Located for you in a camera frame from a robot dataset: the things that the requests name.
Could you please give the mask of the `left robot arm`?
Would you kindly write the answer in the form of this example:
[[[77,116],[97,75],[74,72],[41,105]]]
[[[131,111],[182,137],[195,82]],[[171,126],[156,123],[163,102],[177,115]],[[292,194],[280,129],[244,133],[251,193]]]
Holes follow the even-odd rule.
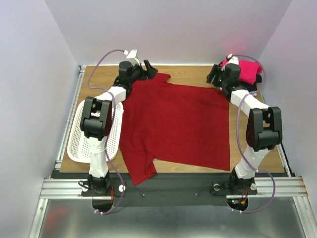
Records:
[[[90,169],[87,180],[79,182],[83,196],[105,196],[113,191],[109,181],[106,143],[114,124],[116,105],[130,96],[134,82],[153,79],[158,72],[147,59],[144,65],[142,67],[140,63],[133,64],[127,60],[120,62],[118,76],[109,90],[99,97],[84,100],[80,129],[89,145]]]

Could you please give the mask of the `dark red t shirt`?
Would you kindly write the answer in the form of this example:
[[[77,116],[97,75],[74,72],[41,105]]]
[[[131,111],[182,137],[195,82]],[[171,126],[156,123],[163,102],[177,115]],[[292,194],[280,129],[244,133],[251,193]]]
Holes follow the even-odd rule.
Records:
[[[123,102],[119,147],[134,185],[156,174],[154,159],[230,169],[228,101],[215,88],[168,79],[135,82]]]

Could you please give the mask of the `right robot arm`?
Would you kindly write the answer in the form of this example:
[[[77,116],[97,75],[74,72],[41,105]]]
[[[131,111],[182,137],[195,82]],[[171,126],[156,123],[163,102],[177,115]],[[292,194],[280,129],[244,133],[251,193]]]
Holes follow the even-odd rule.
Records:
[[[240,83],[241,68],[237,58],[225,65],[216,64],[207,83],[220,87],[225,98],[248,117],[247,147],[229,179],[213,181],[211,193],[218,196],[256,192],[255,175],[263,158],[282,141],[282,119],[279,107],[269,107],[256,99]]]

